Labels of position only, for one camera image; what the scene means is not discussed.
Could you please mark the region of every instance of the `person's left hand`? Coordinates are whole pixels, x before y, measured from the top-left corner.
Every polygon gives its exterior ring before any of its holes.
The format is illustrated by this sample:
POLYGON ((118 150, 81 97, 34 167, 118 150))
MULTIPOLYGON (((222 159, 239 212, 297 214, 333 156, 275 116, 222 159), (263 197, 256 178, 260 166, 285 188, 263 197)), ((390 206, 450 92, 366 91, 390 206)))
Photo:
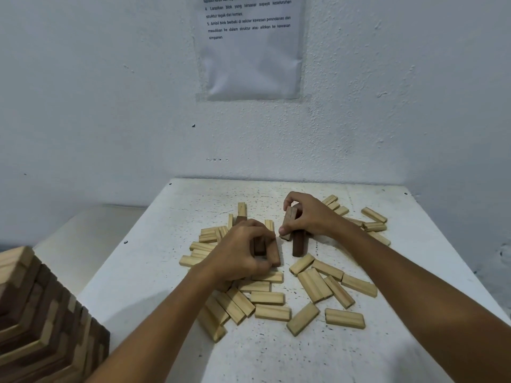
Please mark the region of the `person's left hand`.
POLYGON ((275 239, 275 233, 257 220, 241 222, 229 230, 200 265, 210 270, 217 282, 266 274, 271 263, 255 259, 250 254, 250 241, 258 236, 264 237, 267 245, 275 239))

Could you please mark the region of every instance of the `person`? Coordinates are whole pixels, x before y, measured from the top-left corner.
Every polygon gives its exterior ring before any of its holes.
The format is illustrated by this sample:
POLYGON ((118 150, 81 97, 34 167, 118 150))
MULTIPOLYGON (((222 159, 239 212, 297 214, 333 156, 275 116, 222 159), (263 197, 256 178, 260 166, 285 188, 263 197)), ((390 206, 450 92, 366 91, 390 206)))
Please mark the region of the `person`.
MULTIPOLYGON (((341 243, 380 289, 417 341, 456 383, 511 382, 511 327, 477 302, 306 193, 291 192, 301 216, 279 228, 303 229, 341 243)), ((256 220, 234 227, 89 378, 90 382, 164 381, 215 285, 265 274, 270 263, 250 254, 250 241, 275 234, 256 220)))

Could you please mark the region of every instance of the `paper sheet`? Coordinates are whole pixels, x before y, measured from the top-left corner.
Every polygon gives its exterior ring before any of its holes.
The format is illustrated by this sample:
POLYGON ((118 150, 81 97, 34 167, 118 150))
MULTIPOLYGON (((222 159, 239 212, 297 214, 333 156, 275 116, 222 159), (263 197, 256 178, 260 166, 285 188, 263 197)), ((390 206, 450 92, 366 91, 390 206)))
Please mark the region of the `paper sheet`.
POLYGON ((304 0, 192 0, 207 99, 297 98, 304 0))

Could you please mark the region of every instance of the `hand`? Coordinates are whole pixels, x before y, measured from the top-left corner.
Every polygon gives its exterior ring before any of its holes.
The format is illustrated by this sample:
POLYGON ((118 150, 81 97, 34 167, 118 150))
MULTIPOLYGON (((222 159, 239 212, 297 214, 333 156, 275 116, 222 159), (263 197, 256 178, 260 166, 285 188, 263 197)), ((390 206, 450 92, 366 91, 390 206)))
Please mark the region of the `hand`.
POLYGON ((282 225, 278 229, 280 235, 289 234, 294 230, 305 230, 311 234, 331 237, 334 231, 332 227, 339 221, 339 215, 308 193, 290 192, 284 200, 284 211, 293 202, 298 202, 294 207, 298 208, 299 216, 282 225))
POLYGON ((271 263, 257 260, 250 254, 250 241, 258 236, 263 236, 266 244, 275 239, 275 233, 257 220, 241 222, 229 230, 200 265, 213 272, 216 282, 266 274, 271 263))

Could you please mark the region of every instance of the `white table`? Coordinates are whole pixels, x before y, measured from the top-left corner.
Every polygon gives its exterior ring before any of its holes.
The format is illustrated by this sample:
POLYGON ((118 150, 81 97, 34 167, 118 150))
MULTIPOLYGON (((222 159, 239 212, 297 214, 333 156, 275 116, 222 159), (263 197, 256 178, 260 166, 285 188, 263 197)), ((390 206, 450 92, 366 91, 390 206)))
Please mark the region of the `white table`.
MULTIPOLYGON (((280 226, 283 200, 291 191, 319 199, 330 194, 360 214, 369 206, 389 218, 383 234, 392 248, 478 301, 507 323, 509 318, 481 285, 427 214, 402 186, 174 179, 153 201, 137 224, 80 294, 79 300, 112 333, 118 346, 182 280, 187 268, 179 258, 201 228, 227 224, 237 203, 246 202, 249 218, 273 219, 280 226)), ((284 242, 285 280, 274 291, 286 293, 297 313, 309 302, 288 268, 296 260, 284 242)), ((337 249, 310 240, 309 252, 348 274, 365 272, 337 249)), ((204 382, 443 382, 449 377, 410 335, 384 297, 349 290, 364 314, 366 329, 326 325, 324 309, 342 309, 330 298, 317 304, 320 315, 297 337, 285 323, 255 317, 239 326, 230 320, 227 335, 216 345, 194 324, 169 381, 204 382)))

